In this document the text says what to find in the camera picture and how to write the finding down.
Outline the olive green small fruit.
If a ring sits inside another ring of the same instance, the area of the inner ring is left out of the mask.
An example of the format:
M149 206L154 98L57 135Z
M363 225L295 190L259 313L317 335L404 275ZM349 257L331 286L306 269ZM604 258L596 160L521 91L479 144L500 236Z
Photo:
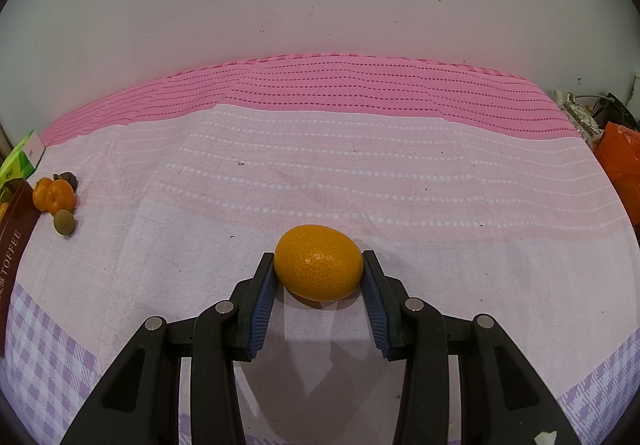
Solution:
M70 236L76 228L76 220L68 210L60 209L53 216L53 226L55 231L62 236Z

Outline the gold toffee tin box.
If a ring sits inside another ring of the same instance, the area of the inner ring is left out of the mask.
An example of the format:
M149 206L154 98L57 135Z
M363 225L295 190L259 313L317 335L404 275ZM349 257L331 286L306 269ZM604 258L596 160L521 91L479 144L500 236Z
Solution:
M6 347L6 326L18 265L41 212L32 202L32 187L25 180L14 180L13 197L1 220L1 356Z

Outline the orange tangerine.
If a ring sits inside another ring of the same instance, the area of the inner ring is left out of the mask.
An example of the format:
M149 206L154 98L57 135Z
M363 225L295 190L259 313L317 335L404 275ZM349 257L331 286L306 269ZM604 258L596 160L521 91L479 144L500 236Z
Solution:
M76 196L72 185L65 180L54 180L47 189L47 211L55 216L58 211L73 212L76 207Z
M32 202L40 212L48 211L47 192L52 182L52 179L45 176L37 181L34 189L32 190Z
M345 234L323 225L300 225L282 235L273 267L293 295L330 303L351 295L363 272L362 254Z

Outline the pink purple checkered tablecloth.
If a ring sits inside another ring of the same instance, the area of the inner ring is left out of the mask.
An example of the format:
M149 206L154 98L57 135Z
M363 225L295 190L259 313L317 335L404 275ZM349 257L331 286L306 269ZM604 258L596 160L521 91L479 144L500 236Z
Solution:
M150 316L228 297L290 228L338 229L411 295L488 313L582 443L639 384L639 247L613 185L528 80L446 63L293 55L180 72L41 134L77 228L41 217L12 293L1 387L58 443Z

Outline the green tissue pack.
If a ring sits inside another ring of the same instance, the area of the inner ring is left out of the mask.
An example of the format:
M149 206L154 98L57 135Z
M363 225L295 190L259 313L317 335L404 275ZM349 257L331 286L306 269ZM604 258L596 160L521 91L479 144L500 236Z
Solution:
M0 173L0 187L12 180L26 180L34 173L46 146L36 130L28 132L3 161Z

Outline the orange plastic bag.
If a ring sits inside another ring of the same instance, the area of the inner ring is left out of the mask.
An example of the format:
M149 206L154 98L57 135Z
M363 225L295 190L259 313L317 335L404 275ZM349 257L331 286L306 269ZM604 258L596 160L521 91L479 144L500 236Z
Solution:
M639 132L609 122L594 152L612 182L632 225L640 221Z

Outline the glass jar with lid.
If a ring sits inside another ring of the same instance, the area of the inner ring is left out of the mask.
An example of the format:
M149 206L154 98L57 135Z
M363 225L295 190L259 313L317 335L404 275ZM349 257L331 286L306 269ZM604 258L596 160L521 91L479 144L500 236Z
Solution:
M555 104L567 116L582 139L593 148L594 144L600 141L603 133L597 121L593 119L593 116L587 112L585 107L575 101L573 93L567 92L564 94L560 90L554 90L552 96Z

